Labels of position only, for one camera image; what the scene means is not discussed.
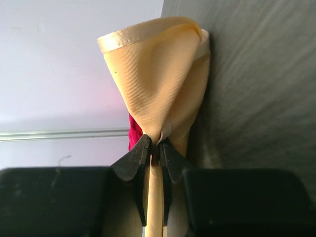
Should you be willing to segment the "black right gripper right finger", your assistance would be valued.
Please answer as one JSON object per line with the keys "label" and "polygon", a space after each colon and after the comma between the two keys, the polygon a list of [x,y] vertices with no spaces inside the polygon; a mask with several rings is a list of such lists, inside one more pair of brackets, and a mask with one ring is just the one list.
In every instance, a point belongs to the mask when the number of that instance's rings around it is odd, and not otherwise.
{"label": "black right gripper right finger", "polygon": [[312,236],[313,203],[293,172],[196,168],[169,140],[159,152],[168,236]]}

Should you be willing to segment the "beige satin napkin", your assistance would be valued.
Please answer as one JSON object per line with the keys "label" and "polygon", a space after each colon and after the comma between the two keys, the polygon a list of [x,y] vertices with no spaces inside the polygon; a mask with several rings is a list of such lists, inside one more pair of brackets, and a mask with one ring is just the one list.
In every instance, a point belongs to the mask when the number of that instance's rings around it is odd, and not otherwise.
{"label": "beige satin napkin", "polygon": [[113,170],[124,181],[139,179],[146,236],[183,237],[189,220],[182,172],[208,81],[209,33],[173,16],[97,41],[130,114],[129,136],[139,136]]}

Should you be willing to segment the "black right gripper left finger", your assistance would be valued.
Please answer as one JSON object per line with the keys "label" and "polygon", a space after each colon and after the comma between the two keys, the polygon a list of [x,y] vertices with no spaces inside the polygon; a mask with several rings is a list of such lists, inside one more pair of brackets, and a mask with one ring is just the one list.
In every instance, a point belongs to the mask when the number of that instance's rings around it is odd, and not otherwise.
{"label": "black right gripper left finger", "polygon": [[3,237],[140,237],[146,225],[151,139],[110,166],[0,172]]}

